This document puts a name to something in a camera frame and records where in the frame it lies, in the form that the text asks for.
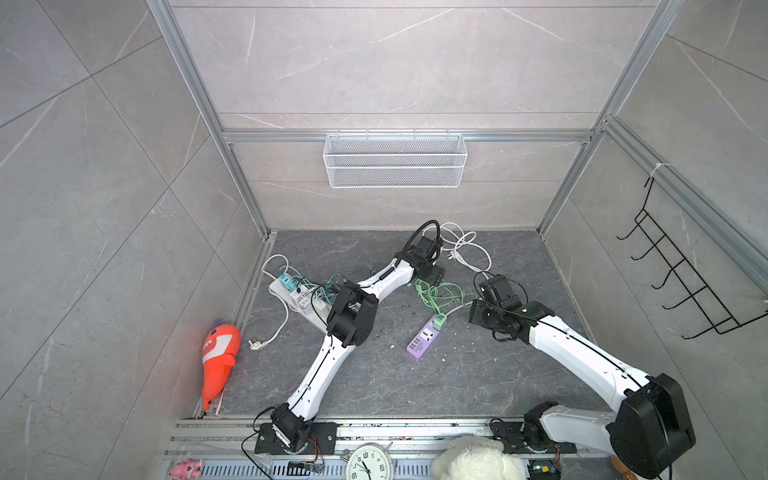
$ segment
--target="purple power strip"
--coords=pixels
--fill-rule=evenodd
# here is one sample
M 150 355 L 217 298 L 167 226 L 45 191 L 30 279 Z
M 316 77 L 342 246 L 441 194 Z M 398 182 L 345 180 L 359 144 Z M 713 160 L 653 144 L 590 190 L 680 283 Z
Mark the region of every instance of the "purple power strip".
M 419 330 L 419 334 L 416 335 L 413 340 L 411 340 L 411 343 L 408 344 L 406 352 L 410 353 L 417 359 L 422 358 L 424 352 L 426 352 L 429 346 L 435 342 L 435 338 L 437 338 L 437 335 L 440 333 L 440 330 L 435 330 L 432 327 L 432 321 L 434 321 L 436 318 L 437 315 L 432 315 L 432 318 L 430 318 L 427 324 L 424 325 L 424 328 Z

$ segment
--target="white power strip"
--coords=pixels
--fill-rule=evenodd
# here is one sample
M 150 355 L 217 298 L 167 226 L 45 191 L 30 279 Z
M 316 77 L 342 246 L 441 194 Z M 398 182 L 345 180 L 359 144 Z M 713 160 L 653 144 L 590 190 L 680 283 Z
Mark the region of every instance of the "white power strip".
M 315 310 L 312 309 L 311 305 L 308 303 L 306 305 L 300 305 L 295 298 L 291 297 L 290 292 L 286 289 L 286 287 L 283 286 L 283 284 L 280 282 L 280 279 L 273 280 L 273 282 L 270 283 L 270 292 L 279 296 L 286 303 L 291 305 L 295 310 L 299 310 L 298 313 L 309 320 L 309 322 L 316 326 L 319 331 L 328 333 L 328 330 L 326 329 L 326 319 L 328 318 L 330 308 L 321 299 L 315 298 L 314 302 L 315 310 L 317 310 L 320 315 L 323 315 L 322 319 L 321 317 L 317 316 L 317 313 L 315 313 Z

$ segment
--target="round white alarm clock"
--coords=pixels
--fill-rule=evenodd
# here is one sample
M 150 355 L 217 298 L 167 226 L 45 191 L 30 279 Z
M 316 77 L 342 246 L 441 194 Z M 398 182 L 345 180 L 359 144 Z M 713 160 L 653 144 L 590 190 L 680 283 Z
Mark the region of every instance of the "round white alarm clock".
M 392 459 L 375 443 L 366 443 L 354 451 L 346 466 L 346 480 L 392 480 Z

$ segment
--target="pink plush toy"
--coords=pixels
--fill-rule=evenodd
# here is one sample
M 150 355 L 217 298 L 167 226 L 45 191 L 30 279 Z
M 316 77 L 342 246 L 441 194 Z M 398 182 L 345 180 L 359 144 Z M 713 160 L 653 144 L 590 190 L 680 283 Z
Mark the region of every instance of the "pink plush toy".
M 203 461 L 198 460 L 194 462 L 190 459 L 184 460 L 184 463 L 174 465 L 170 470 L 170 477 L 173 480 L 187 480 L 188 478 L 199 478 L 203 472 L 200 470 L 203 468 Z

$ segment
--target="white mesh basket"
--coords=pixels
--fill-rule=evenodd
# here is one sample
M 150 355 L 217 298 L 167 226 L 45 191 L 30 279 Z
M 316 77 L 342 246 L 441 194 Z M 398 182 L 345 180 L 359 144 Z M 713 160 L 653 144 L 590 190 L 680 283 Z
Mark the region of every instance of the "white mesh basket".
M 333 188 L 458 187 L 467 150 L 460 134 L 334 134 L 323 159 Z

